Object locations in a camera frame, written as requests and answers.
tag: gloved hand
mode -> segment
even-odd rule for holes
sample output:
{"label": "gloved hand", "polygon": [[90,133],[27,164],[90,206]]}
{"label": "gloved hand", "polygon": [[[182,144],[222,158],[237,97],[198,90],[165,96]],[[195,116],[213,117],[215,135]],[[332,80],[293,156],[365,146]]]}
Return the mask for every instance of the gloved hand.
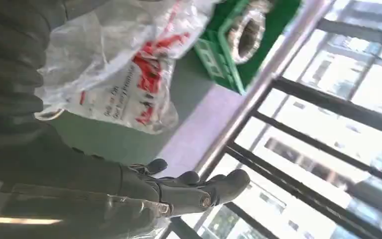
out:
{"label": "gloved hand", "polygon": [[[172,217],[203,212],[209,207],[230,202],[250,183],[248,174],[240,169],[234,170],[227,176],[216,175],[207,182],[201,182],[198,174],[193,171],[185,172],[177,178],[152,177],[166,167],[167,163],[162,159],[156,159],[148,165],[130,166],[129,169],[135,172],[135,177],[151,187],[142,188],[143,193],[148,192],[148,198],[144,195],[135,197],[131,195],[131,197],[167,203]],[[129,192],[122,190],[122,196],[129,197]]]}

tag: green plastic crate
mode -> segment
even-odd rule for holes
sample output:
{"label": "green plastic crate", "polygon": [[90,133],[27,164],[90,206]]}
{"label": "green plastic crate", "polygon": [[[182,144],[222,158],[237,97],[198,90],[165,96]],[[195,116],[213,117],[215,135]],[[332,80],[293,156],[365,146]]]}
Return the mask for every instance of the green plastic crate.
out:
{"label": "green plastic crate", "polygon": [[194,46],[210,77],[217,84],[244,94],[269,50],[292,20],[300,2],[275,1],[274,8],[266,15],[265,32],[259,49],[248,62],[241,65],[236,65],[232,60],[227,33],[235,18],[245,10],[249,0],[226,0],[217,5],[213,19]]}

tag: fluorescent light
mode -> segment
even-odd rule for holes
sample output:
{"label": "fluorescent light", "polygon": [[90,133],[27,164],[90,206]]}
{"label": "fluorescent light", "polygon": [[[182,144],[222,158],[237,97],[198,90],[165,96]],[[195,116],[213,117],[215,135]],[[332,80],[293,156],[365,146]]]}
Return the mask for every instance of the fluorescent light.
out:
{"label": "fluorescent light", "polygon": [[54,219],[0,218],[0,223],[7,224],[50,225],[60,221]]}

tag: gray floor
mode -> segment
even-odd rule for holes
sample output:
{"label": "gray floor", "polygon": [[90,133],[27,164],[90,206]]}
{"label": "gray floor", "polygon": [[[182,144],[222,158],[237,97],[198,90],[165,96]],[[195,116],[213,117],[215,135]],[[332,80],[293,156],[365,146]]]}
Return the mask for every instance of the gray floor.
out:
{"label": "gray floor", "polygon": [[70,113],[52,124],[69,145],[86,153],[124,164],[147,163],[161,156],[170,165],[166,174],[175,176],[197,165],[243,97],[213,84],[191,51],[176,64],[171,98],[179,113],[179,124],[159,135]]}

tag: metal ring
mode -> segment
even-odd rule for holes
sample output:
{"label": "metal ring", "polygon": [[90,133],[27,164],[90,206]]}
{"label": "metal ring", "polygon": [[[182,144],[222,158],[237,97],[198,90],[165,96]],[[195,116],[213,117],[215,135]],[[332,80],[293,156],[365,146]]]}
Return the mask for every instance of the metal ring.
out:
{"label": "metal ring", "polygon": [[234,21],[228,34],[232,59],[236,64],[246,63],[258,50],[265,31],[265,8],[258,1],[249,5],[242,16]]}

